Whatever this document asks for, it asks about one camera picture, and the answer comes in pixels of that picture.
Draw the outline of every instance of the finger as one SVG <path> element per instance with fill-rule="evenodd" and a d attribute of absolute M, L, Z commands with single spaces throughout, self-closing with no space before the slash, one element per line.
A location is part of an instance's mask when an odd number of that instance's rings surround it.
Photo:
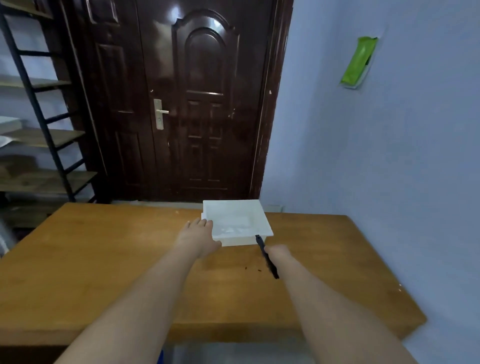
<path fill-rule="evenodd" d="M 190 221 L 187 221 L 182 230 L 188 229 L 190 227 Z"/>

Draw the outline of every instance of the blue wall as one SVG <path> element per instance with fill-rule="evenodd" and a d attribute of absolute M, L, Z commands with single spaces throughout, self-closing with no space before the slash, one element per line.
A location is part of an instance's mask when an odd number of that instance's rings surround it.
<path fill-rule="evenodd" d="M 479 19 L 477 1 L 295 0 L 267 157 L 262 203 L 349 215 L 421 306 L 420 364 L 480 362 Z M 363 35 L 382 42 L 344 90 Z"/>

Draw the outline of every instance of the door handle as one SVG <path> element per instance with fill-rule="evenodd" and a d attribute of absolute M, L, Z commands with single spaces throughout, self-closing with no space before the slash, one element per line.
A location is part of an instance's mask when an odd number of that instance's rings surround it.
<path fill-rule="evenodd" d="M 162 100 L 158 98 L 153 99 L 153 105 L 155 107 L 155 121 L 156 121 L 156 128 L 158 130 L 163 130 L 163 114 L 170 113 L 167 110 L 163 110 L 162 108 Z"/>

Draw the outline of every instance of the wooden shelf board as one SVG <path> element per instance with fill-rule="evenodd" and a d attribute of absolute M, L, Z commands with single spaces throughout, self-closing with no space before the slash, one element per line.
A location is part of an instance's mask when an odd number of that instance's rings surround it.
<path fill-rule="evenodd" d="M 33 15 L 36 15 L 36 16 L 41 16 L 41 17 L 47 18 L 47 19 L 53 19 L 53 17 L 50 14 L 46 14 L 44 12 L 39 12 L 38 10 L 33 9 L 33 7 L 29 8 L 29 7 L 22 6 L 22 5 L 19 5 L 19 4 L 14 4 L 12 2 L 5 1 L 5 0 L 1 0 L 0 2 L 2 3 L 3 6 L 6 6 L 7 8 L 21 10 L 23 12 L 28 12 L 30 14 L 33 14 Z"/>
<path fill-rule="evenodd" d="M 10 202 L 0 208 L 0 217 L 11 228 L 36 228 L 62 205 L 63 202 Z"/>
<path fill-rule="evenodd" d="M 30 78 L 33 87 L 70 85 L 70 81 L 47 80 L 45 78 Z M 20 76 L 0 75 L 0 86 L 24 88 Z"/>
<path fill-rule="evenodd" d="M 71 140 L 79 138 L 83 134 L 85 134 L 85 132 L 78 130 L 50 129 L 50 135 L 52 136 L 55 146 L 62 146 Z M 41 129 L 25 128 L 4 133 L 3 135 L 15 139 L 16 142 L 27 146 L 38 146 L 41 148 L 48 147 Z"/>
<path fill-rule="evenodd" d="M 89 182 L 96 172 L 73 171 L 68 175 L 72 190 L 76 191 Z M 0 191 L 30 192 L 37 194 L 65 194 L 60 176 L 56 170 L 36 170 L 24 172 L 16 177 L 0 179 Z"/>

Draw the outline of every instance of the green package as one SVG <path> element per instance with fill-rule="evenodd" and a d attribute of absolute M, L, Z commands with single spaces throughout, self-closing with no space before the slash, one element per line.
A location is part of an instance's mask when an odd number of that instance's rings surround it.
<path fill-rule="evenodd" d="M 378 38 L 371 38 L 369 36 L 361 36 L 358 39 L 357 49 L 353 55 L 347 70 L 343 74 L 341 84 L 355 86 L 365 70 L 370 57 L 375 50 Z"/>

